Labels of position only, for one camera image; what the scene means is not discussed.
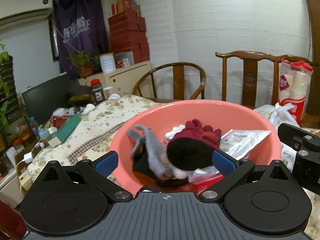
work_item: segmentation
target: chair backrest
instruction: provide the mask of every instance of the chair backrest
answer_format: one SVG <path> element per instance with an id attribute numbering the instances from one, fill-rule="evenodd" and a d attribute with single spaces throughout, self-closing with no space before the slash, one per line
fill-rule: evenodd
<path id="1" fill-rule="evenodd" d="M 268 59 L 273 64 L 273 90 L 272 90 L 272 104 L 274 105 L 278 100 L 278 80 L 279 80 L 279 62 L 280 58 L 255 51 L 233 51 L 227 54 L 216 52 L 216 56 L 222 58 L 222 100 L 227 99 L 227 58 L 238 57 L 243 60 L 243 88 L 242 88 L 242 102 L 244 106 L 255 108 L 257 96 L 257 77 L 258 77 L 258 61 Z"/>
<path id="2" fill-rule="evenodd" d="M 144 74 L 139 79 L 139 81 L 136 83 L 136 85 L 134 86 L 134 88 L 132 90 L 132 94 L 135 95 L 138 92 L 139 95 L 141 97 L 143 97 L 143 95 L 141 94 L 140 85 L 146 77 L 151 76 L 153 96 L 154 96 L 154 98 L 157 98 L 156 85 L 155 85 L 155 79 L 154 79 L 153 73 L 155 71 L 158 71 L 158 70 L 166 68 L 166 67 L 173 67 L 172 68 L 172 71 L 173 71 L 173 99 L 184 100 L 184 87 L 185 87 L 184 86 L 185 85 L 184 84 L 185 83 L 184 82 L 184 66 L 194 67 L 194 68 L 198 69 L 200 72 L 200 86 L 192 94 L 190 99 L 196 99 L 200 93 L 201 93 L 201 99 L 204 99 L 204 87 L 206 84 L 205 71 L 200 66 L 193 64 L 193 63 L 188 63 L 188 62 L 169 63 L 169 64 L 165 64 L 165 65 L 162 65 L 162 66 L 159 66 L 159 67 L 156 67 L 156 68 L 150 70 L 149 72 Z"/>
<path id="3" fill-rule="evenodd" d="M 304 62 L 307 62 L 312 67 L 316 67 L 319 65 L 318 63 L 312 62 L 305 57 L 298 57 L 298 56 L 293 56 L 293 55 L 281 55 L 281 56 L 279 56 L 279 58 L 285 59 L 290 62 L 304 61 Z"/>

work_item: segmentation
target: green leaf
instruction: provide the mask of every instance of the green leaf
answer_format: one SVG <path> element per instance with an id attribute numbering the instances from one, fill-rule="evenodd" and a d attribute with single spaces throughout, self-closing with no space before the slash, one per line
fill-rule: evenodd
<path id="1" fill-rule="evenodd" d="M 7 107 L 9 105 L 9 101 L 5 101 L 1 107 L 1 110 L 3 111 L 3 113 L 5 114 L 5 112 L 7 111 Z"/>
<path id="2" fill-rule="evenodd" d="M 7 128 L 8 127 L 8 120 L 7 118 L 5 117 L 5 115 L 1 115 L 1 122 L 2 122 L 2 125 Z"/>
<path id="3" fill-rule="evenodd" d="M 0 88 L 3 88 L 6 96 L 9 95 L 9 87 L 8 87 L 7 83 L 4 82 L 2 79 L 0 79 Z"/>
<path id="4" fill-rule="evenodd" d="M 10 59 L 10 57 L 9 57 L 9 53 L 7 52 L 7 51 L 4 51 L 4 52 L 2 52 L 2 56 L 3 56 L 3 58 L 5 59 L 5 60 L 9 60 Z"/>

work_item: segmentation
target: water bottle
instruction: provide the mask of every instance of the water bottle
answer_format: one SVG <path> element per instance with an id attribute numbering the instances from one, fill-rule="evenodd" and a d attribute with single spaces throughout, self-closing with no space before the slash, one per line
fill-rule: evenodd
<path id="1" fill-rule="evenodd" d="M 31 127 L 33 135 L 35 136 L 37 141 L 40 140 L 40 136 L 39 136 L 39 132 L 38 132 L 38 129 L 39 129 L 38 122 L 35 120 L 35 118 L 33 116 L 29 118 L 29 121 L 30 121 L 30 127 Z"/>

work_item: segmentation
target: red glove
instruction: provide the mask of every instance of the red glove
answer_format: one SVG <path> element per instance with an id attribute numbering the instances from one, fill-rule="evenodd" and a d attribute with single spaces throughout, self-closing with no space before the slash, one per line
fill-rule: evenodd
<path id="1" fill-rule="evenodd" d="M 213 132 L 210 125 L 202 128 L 202 124 L 198 119 L 186 122 L 186 127 L 181 132 L 174 135 L 171 141 L 177 138 L 191 138 L 202 141 L 214 149 L 219 149 L 221 130 L 217 129 Z"/>

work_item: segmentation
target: floral tablecloth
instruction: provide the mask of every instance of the floral tablecloth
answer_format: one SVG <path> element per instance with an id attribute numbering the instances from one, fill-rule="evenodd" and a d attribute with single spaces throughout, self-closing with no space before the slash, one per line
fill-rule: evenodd
<path id="1" fill-rule="evenodd" d="M 65 143 L 55 148 L 48 147 L 40 152 L 27 167 L 27 174 L 31 175 L 34 181 L 50 160 L 57 160 L 61 165 L 74 165 L 82 159 L 95 160 L 101 157 L 108 152 L 112 138 L 123 123 L 158 105 L 159 103 L 134 95 L 126 95 L 121 99 L 107 100 L 99 104 L 87 116 L 82 117 L 81 122 Z M 314 134 L 320 131 L 304 129 Z M 109 179 L 116 182 L 113 175 L 110 175 Z M 312 239 L 320 240 L 318 226 L 320 225 L 320 196 L 311 191 L 305 191 L 312 203 L 312 213 L 305 232 Z"/>

